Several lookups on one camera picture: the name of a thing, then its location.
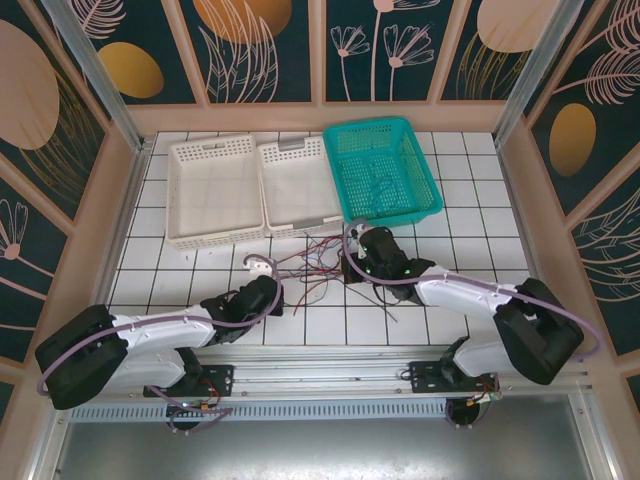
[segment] mounting plate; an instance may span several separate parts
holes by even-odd
[[[454,388],[446,382],[440,374],[440,362],[411,362],[409,363],[409,381],[413,393],[449,393],[468,392],[474,393],[482,391],[484,384],[496,388],[495,380],[489,375],[485,377],[467,377],[460,382],[459,388]]]
[[[233,365],[202,365],[201,380],[211,381],[221,397],[229,397],[233,389],[233,371]],[[164,390],[164,393],[172,398],[200,397],[206,399],[211,396],[209,386],[202,381],[189,390],[180,387],[169,387]],[[144,387],[142,394],[145,397],[157,396],[147,387]]]

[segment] robotic arm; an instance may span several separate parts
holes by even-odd
[[[452,387],[464,378],[513,369],[535,383],[548,385],[584,339],[580,327],[565,317],[499,293],[510,290],[562,307],[539,280],[529,278],[518,286],[495,285],[492,291],[447,280],[451,272],[430,260],[407,258],[388,228],[363,229],[356,237],[359,252],[351,254],[350,260],[372,277],[438,278],[385,285],[398,300],[448,308],[484,324],[472,338],[455,342],[442,358],[440,373]],[[347,258],[343,258],[342,269],[346,283],[364,280]]]
[[[235,342],[252,326],[214,327],[193,318],[245,323],[264,312],[274,302],[276,292],[276,281],[260,275],[239,291],[172,313],[126,316],[111,315],[104,305],[87,308],[38,346],[35,355],[43,372],[71,347],[94,334],[122,325],[134,327],[90,342],[56,368],[46,381],[54,407],[73,408],[100,392],[122,387],[155,385],[193,391],[203,369],[191,349]],[[281,290],[270,315],[282,316],[283,304]],[[153,323],[154,319],[167,321]]]

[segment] white plastic basket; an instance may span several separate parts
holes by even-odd
[[[342,210],[322,137],[258,147],[267,228],[274,238],[339,229]]]
[[[264,238],[253,136],[173,145],[167,184],[167,242],[178,250]]]

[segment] teal basket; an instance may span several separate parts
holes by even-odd
[[[324,131],[329,164],[347,222],[408,225],[442,210],[438,191],[409,122],[378,118]]]

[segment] grid floor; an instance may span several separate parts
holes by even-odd
[[[178,252],[164,243],[168,148],[197,138],[247,132],[160,132],[129,226],[109,308],[114,314],[144,315],[181,310],[248,282],[242,268],[248,253],[275,260],[304,250],[321,238],[276,240]],[[319,132],[259,132],[256,143],[319,135]],[[422,222],[392,228],[407,256],[427,258],[462,274],[518,284],[528,276],[527,261],[507,194],[505,180],[488,133],[417,133],[445,208]],[[295,269],[300,260],[281,266]],[[305,295],[297,279],[283,282],[285,302]],[[483,322],[437,307],[402,302],[381,306],[371,285],[330,282],[309,292],[299,308],[285,307],[236,344],[249,345],[449,345],[483,328]],[[394,302],[389,294],[383,300]]]

